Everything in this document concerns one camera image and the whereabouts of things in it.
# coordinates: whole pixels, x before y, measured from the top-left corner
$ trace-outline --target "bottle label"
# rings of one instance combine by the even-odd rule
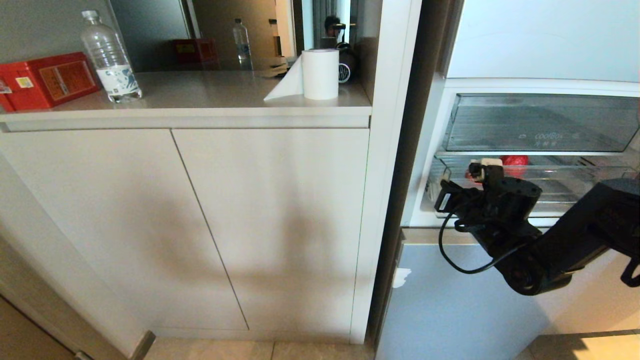
[[[129,65],[116,65],[98,69],[96,72],[109,95],[125,95],[139,90],[138,82]]]

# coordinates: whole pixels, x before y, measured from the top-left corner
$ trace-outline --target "plastic water bottle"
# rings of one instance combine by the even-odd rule
[[[242,25],[242,19],[236,19],[234,26],[234,39],[236,40],[236,51],[241,70],[253,70],[251,63],[251,47],[249,47],[249,33]]]
[[[81,38],[100,82],[111,102],[127,102],[142,97],[120,37],[100,20],[96,10],[82,12],[87,27]]]

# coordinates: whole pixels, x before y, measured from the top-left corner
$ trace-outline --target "red fruit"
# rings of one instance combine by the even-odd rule
[[[517,177],[519,179],[523,178],[527,171],[524,167],[529,164],[529,157],[526,155],[503,155],[500,157],[500,160],[502,160],[502,166],[505,166],[504,175]]]

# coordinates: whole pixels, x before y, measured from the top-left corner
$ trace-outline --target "refrigerator door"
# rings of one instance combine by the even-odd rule
[[[496,269],[457,272],[438,249],[438,229],[403,229],[402,250],[376,360],[514,359],[539,334],[640,327],[640,293],[618,277],[628,258],[609,251],[571,284],[526,297]],[[445,251],[459,266],[490,258],[468,234],[446,230]]]

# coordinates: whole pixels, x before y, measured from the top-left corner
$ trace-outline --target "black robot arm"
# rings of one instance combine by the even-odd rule
[[[542,190],[531,182],[505,177],[501,165],[493,159],[469,165],[483,190],[441,182],[435,209],[449,216],[440,231],[440,250],[453,267],[474,274],[495,266],[515,291],[536,295],[567,285],[572,273],[614,249],[631,258],[621,280],[640,286],[640,275],[633,276],[640,263],[638,180],[599,182],[542,234],[527,220]],[[490,264],[464,270],[446,256],[442,230],[452,215],[458,217],[455,229],[471,233],[493,258]]]

